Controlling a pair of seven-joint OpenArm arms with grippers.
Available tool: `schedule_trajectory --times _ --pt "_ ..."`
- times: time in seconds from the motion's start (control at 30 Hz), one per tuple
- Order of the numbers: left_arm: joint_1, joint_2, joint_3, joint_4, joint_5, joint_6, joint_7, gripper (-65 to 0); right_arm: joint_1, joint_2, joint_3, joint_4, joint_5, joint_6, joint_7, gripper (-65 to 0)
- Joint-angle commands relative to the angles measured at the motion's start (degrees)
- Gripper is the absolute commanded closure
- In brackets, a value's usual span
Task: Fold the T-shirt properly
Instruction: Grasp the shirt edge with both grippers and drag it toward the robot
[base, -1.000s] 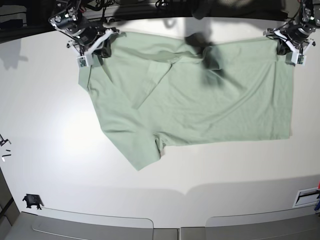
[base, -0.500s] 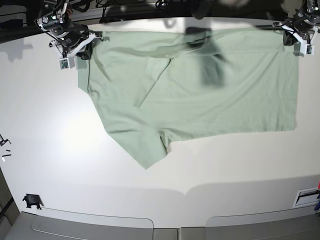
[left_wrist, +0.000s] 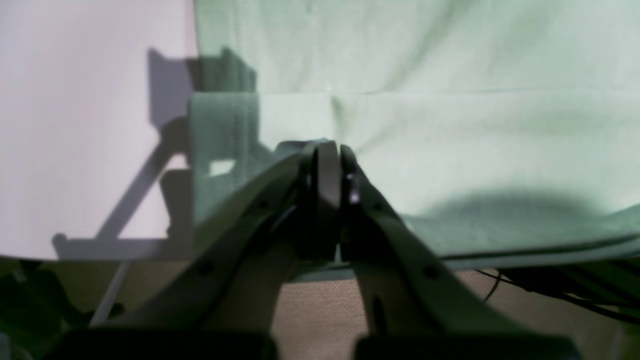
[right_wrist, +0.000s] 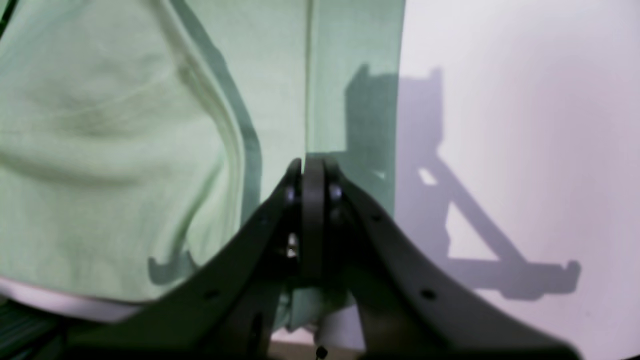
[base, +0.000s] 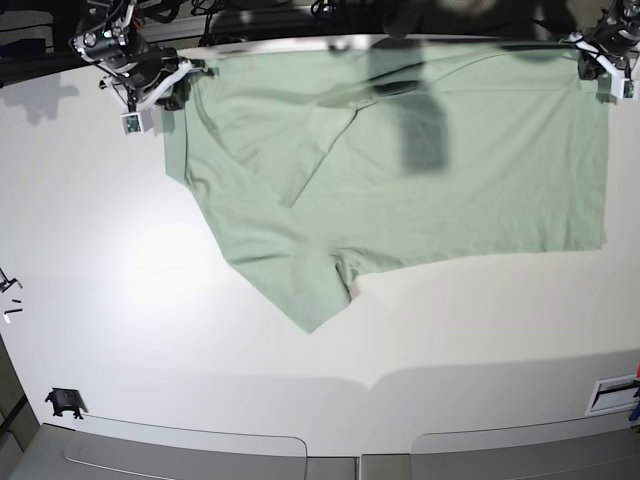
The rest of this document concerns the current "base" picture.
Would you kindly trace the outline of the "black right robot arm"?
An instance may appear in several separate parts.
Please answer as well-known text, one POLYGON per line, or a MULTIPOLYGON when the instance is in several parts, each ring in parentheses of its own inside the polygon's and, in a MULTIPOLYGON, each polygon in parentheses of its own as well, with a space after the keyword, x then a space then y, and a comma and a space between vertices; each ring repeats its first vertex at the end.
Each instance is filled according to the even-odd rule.
POLYGON ((86 1, 82 31, 69 40, 73 52, 105 73, 126 112, 184 108, 195 78, 214 75, 202 59, 150 45, 134 25, 134 1, 86 1))

